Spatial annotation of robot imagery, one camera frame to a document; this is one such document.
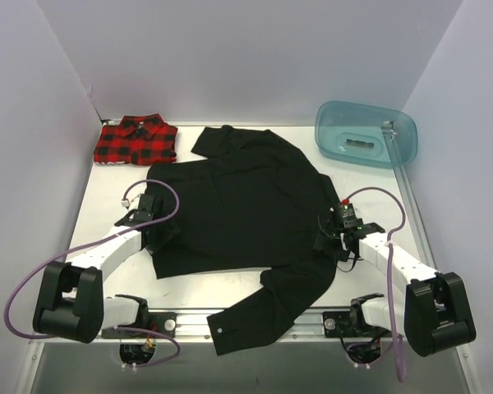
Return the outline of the black long sleeve shirt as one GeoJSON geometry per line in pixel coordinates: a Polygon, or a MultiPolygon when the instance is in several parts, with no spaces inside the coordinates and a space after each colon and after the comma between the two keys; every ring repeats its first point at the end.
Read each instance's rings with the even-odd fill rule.
{"type": "MultiPolygon", "coordinates": [[[[260,289],[230,308],[302,314],[336,273],[335,259],[313,251],[318,216],[339,201],[330,178],[272,131],[207,127],[192,151],[197,160],[147,174],[147,193],[164,198],[181,229],[150,250],[157,277],[259,268],[260,289]]],[[[218,355],[274,343],[237,334],[213,342],[218,355]]]]}

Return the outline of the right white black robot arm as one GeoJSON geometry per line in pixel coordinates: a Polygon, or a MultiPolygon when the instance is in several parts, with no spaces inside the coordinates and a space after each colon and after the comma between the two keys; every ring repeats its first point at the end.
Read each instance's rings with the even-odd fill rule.
{"type": "Polygon", "coordinates": [[[426,357],[474,341],[473,321],[463,279],[425,265],[389,239],[384,228],[357,217],[345,200],[319,221],[315,249],[342,260],[364,261],[385,275],[387,289],[399,290],[401,302],[371,293],[351,300],[339,313],[323,314],[326,337],[376,337],[398,333],[426,357]]]}

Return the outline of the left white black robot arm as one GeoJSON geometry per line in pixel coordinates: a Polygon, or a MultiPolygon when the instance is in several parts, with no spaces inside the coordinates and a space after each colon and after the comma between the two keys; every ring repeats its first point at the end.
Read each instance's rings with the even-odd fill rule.
{"type": "Polygon", "coordinates": [[[148,247],[153,221],[164,218],[164,199],[144,194],[136,208],[115,222],[108,241],[69,262],[44,268],[33,317],[35,332],[81,343],[102,331],[142,337],[150,327],[147,300],[133,295],[104,295],[104,281],[131,256],[148,247]]]}

